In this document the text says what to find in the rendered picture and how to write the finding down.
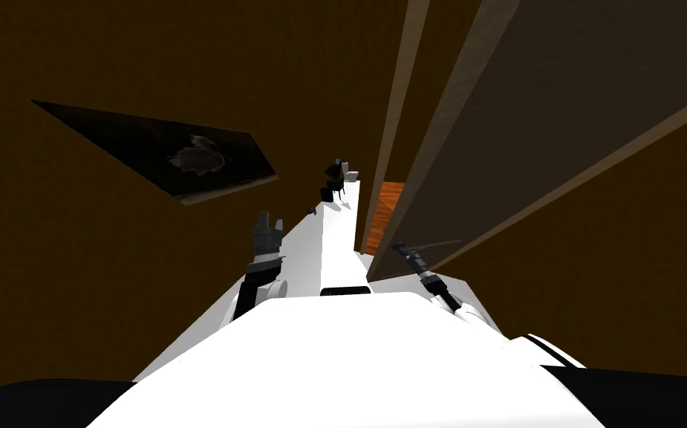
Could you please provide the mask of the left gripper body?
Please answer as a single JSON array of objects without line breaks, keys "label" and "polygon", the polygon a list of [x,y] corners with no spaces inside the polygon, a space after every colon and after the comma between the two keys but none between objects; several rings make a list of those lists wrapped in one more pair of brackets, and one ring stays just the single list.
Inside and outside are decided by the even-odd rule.
[{"label": "left gripper body", "polygon": [[255,229],[253,232],[254,257],[277,254],[280,252],[284,232],[276,228]]}]

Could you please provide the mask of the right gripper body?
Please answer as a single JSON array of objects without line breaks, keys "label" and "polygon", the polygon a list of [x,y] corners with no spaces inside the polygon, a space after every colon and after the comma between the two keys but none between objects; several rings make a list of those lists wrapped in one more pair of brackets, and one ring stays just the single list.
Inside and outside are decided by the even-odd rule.
[{"label": "right gripper body", "polygon": [[419,251],[423,250],[423,248],[410,248],[407,247],[403,242],[397,242],[391,247],[406,259],[407,265],[420,278],[433,275],[419,254]]}]

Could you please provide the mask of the dark grey door leaf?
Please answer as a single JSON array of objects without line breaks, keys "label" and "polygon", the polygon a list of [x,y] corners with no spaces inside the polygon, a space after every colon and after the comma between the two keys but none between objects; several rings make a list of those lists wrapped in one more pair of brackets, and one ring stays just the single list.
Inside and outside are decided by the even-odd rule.
[{"label": "dark grey door leaf", "polygon": [[481,0],[368,269],[438,268],[687,124],[687,0]]}]

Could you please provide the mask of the dark framed wall picture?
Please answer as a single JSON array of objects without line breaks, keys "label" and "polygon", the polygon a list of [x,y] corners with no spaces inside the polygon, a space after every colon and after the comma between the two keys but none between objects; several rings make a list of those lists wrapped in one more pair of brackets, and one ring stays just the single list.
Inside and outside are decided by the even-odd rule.
[{"label": "dark framed wall picture", "polygon": [[278,178],[249,132],[34,103],[184,205]]}]

